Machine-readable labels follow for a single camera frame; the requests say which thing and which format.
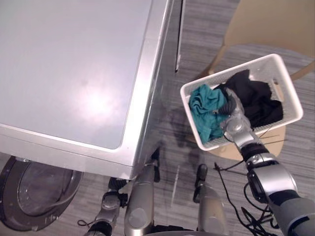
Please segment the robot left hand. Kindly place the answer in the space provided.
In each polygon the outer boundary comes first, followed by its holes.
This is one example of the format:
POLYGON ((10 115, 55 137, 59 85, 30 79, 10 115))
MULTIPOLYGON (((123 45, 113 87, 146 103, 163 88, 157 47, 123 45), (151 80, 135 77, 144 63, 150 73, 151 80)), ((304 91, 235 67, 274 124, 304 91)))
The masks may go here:
POLYGON ((128 181, 126 179, 119 179, 115 177, 110 177, 108 182, 108 188, 110 190, 119 191, 123 187, 125 187, 128 184, 128 181))

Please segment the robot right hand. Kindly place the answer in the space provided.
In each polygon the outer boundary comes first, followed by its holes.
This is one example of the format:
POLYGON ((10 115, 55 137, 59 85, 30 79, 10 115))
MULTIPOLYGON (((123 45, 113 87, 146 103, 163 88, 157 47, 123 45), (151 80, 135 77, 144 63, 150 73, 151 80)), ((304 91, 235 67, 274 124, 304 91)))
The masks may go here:
POLYGON ((229 89, 224 89, 227 94, 227 102, 221 106, 218 110, 214 110, 213 114, 219 114, 219 115, 235 115, 235 114, 245 114, 243 105, 241 103, 241 100, 237 96, 237 94, 229 89))

